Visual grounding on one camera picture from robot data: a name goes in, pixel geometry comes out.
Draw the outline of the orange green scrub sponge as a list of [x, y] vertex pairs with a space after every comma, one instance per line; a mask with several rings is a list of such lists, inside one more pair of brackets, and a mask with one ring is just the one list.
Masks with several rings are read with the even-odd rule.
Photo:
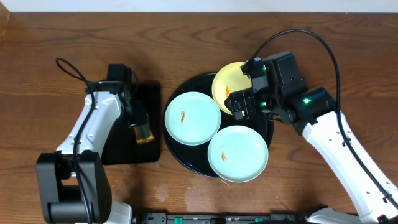
[[154, 140], [154, 135], [150, 129], [149, 123], [135, 126], [134, 132], [137, 144], [144, 144]]

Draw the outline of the yellow plate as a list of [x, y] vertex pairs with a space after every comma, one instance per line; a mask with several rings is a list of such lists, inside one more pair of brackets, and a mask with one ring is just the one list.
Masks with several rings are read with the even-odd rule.
[[231, 112], [225, 106], [224, 101], [229, 94], [252, 87], [251, 79], [245, 76], [241, 70], [242, 65], [244, 62], [234, 62], [224, 66], [215, 75], [211, 86], [214, 101], [221, 111], [228, 115], [231, 115]]

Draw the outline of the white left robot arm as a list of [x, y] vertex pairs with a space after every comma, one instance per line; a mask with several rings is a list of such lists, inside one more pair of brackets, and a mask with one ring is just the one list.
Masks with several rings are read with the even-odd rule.
[[148, 162], [156, 139], [141, 96], [122, 81], [91, 82], [71, 133], [36, 162], [47, 223], [132, 223], [133, 209], [112, 198], [104, 166]]

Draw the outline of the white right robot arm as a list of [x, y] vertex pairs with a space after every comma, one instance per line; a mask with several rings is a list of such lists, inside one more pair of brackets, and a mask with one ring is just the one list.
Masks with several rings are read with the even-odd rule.
[[252, 88], [228, 94], [234, 119], [280, 116], [326, 160], [347, 191], [362, 223], [397, 223], [397, 187], [353, 134], [340, 104], [323, 87], [285, 91]]

